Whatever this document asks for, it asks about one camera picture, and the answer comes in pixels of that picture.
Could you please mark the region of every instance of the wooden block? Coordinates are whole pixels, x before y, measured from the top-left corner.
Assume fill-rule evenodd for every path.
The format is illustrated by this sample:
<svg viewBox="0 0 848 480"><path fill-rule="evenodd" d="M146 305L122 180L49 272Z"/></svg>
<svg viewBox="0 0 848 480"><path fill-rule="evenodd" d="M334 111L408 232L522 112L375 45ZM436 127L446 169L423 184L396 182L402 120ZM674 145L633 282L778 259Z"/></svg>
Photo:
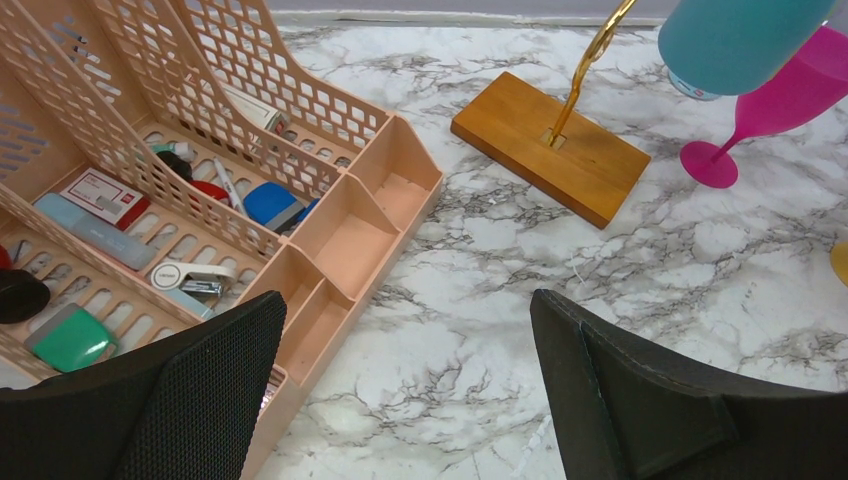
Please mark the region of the wooden block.
<svg viewBox="0 0 848 480"><path fill-rule="evenodd" d="M451 132L598 228L612 221L651 157L574 112L560 148L545 132L556 99L503 73L454 117Z"/></svg>

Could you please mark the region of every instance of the goblet stem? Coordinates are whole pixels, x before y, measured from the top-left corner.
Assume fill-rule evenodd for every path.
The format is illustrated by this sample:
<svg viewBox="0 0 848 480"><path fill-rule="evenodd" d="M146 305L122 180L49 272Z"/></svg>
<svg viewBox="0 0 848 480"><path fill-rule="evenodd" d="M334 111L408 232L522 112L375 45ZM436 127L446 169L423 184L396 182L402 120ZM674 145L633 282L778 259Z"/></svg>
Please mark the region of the goblet stem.
<svg viewBox="0 0 848 480"><path fill-rule="evenodd" d="M741 142L744 139L745 139L744 135L740 135L738 132L733 132L733 136L730 137L730 140L728 140L724 145L722 145L721 149L719 151L717 151L715 153L715 155L713 155L710 158L710 162L711 163L717 162L719 158L721 158L731 148L735 147L737 143Z"/></svg>

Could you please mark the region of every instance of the green sharpener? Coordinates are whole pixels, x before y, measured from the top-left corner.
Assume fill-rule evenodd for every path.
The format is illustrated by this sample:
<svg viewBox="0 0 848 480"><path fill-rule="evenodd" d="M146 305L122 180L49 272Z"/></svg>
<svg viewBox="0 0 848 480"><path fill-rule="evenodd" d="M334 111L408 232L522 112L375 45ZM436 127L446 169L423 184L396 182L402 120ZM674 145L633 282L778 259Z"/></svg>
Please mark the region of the green sharpener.
<svg viewBox="0 0 848 480"><path fill-rule="evenodd" d="M29 350L66 373L110 358L118 348L112 332L75 303L59 310L24 341Z"/></svg>

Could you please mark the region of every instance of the black object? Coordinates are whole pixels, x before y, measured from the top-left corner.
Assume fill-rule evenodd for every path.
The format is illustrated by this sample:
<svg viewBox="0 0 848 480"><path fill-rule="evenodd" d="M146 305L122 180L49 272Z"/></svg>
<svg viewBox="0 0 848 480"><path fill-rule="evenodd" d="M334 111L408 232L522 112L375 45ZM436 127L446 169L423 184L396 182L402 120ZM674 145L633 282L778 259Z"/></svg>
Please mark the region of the black object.
<svg viewBox="0 0 848 480"><path fill-rule="evenodd" d="M848 475L848 394L713 368L551 291L530 314L568 480Z"/></svg>
<svg viewBox="0 0 848 480"><path fill-rule="evenodd" d="M50 303L50 289L26 270L0 270L0 324L29 320Z"/></svg>
<svg viewBox="0 0 848 480"><path fill-rule="evenodd" d="M191 182L194 180L191 177L191 165L180 158L176 153L170 152L168 150L163 150L161 152L157 152L156 156L159 157L160 160L165 162L165 165L170 167L171 170L174 171L177 175L180 176L186 182Z"/></svg>
<svg viewBox="0 0 848 480"><path fill-rule="evenodd" d="M0 389L0 477L238 479L285 316L268 292L103 363Z"/></svg>

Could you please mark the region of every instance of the black round object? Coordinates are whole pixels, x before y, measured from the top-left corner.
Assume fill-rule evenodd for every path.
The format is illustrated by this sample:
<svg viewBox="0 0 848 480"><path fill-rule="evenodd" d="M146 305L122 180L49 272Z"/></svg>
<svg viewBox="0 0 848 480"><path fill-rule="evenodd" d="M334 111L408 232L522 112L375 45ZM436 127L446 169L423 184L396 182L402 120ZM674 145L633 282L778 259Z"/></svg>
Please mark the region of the black round object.
<svg viewBox="0 0 848 480"><path fill-rule="evenodd" d="M50 289L26 270L0 270L0 323L19 323L50 303Z"/></svg>
<svg viewBox="0 0 848 480"><path fill-rule="evenodd" d="M190 183L193 180L193 178L191 178L191 165L180 158L176 153L164 150L157 152L156 156L165 162L165 165L171 167L171 170L173 170L174 173L179 175L180 178L186 182Z"/></svg>

